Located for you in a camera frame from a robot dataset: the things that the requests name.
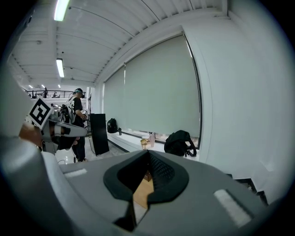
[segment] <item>black t-shirt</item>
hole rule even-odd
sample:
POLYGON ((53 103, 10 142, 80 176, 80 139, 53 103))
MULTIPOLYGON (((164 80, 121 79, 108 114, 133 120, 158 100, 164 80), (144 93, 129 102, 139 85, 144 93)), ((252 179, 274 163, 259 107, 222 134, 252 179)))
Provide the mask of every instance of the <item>black t-shirt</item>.
MULTIPOLYGON (((80 98, 74 98, 73 101, 71 102, 72 108, 73 108, 73 112, 75 112, 76 110, 83 110, 83 106, 82 106, 82 102, 80 100, 80 98)), ((79 126, 79 127, 84 127, 83 124, 83 120, 81 117, 79 117, 76 114, 76 118, 75 118, 75 122, 73 123, 73 125, 79 126)))

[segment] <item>roller shade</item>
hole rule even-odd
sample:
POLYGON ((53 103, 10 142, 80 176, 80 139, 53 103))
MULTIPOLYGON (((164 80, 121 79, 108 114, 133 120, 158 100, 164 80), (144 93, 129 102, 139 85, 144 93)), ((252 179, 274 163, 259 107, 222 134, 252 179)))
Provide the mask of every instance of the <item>roller shade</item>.
POLYGON ((126 64, 125 126, 199 136, 199 97, 195 70, 183 36, 140 54, 126 64))
POLYGON ((118 127, 124 128, 124 67, 105 82, 104 113, 106 120, 115 118, 118 127))

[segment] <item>backpack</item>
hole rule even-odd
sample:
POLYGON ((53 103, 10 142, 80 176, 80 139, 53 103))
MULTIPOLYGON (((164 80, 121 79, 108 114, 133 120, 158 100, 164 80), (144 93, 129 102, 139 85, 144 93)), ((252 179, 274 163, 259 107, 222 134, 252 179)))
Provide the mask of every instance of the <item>backpack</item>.
POLYGON ((118 132, 118 128, 117 128, 117 122, 114 118, 111 118, 108 122, 107 122, 107 131, 111 134, 113 133, 117 133, 118 132))
POLYGON ((187 156, 188 154, 195 157, 197 155, 195 145, 190 139, 189 133, 183 130, 179 130, 169 135, 169 137, 166 139, 164 150, 166 153, 174 154, 177 156, 187 156))
POLYGON ((73 111, 74 98, 75 97, 71 97, 71 99, 67 101, 66 105, 65 104, 62 105, 61 111, 60 111, 61 122, 65 122, 68 124, 73 124, 75 122, 76 114, 73 111))

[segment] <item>man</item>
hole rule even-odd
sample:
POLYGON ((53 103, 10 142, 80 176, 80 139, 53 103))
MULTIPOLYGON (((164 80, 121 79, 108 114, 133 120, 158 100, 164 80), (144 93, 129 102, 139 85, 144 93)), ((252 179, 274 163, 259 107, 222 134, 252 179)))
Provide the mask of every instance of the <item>man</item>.
POLYGON ((45 87, 44 98, 47 98, 47 94, 48 94, 48 90, 47 90, 47 88, 45 87))
MULTIPOLYGON (((71 103, 72 112, 75 115, 75 121, 73 125, 84 127, 84 120, 87 118, 81 110, 83 110, 81 99, 83 96, 83 91, 80 88, 77 88, 73 96, 70 98, 69 102, 71 103)), ((85 159, 85 137, 80 137, 80 139, 77 141, 78 144, 75 146, 72 146, 73 152, 76 155, 76 158, 79 162, 81 161, 87 161, 85 159)))

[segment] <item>railing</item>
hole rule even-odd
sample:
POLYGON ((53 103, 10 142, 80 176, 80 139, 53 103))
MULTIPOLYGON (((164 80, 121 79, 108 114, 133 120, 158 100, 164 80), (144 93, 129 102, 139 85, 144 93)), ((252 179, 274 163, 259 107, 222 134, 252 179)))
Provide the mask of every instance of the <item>railing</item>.
POLYGON ((38 90, 38 91, 24 91, 28 94, 28 96, 32 99, 37 98, 39 95, 43 98, 66 98, 69 99, 73 91, 61 91, 61 90, 38 90))

